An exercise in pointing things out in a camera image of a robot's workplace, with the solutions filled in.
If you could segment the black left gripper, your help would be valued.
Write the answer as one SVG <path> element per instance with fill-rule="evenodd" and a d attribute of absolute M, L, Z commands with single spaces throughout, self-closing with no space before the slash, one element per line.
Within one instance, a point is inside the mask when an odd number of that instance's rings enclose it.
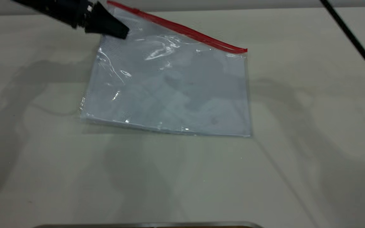
<path fill-rule="evenodd" d="M 109 35 L 125 40 L 129 28 L 97 2 L 88 0 L 34 0 L 36 10 L 72 28 L 85 26 L 85 33 Z"/>

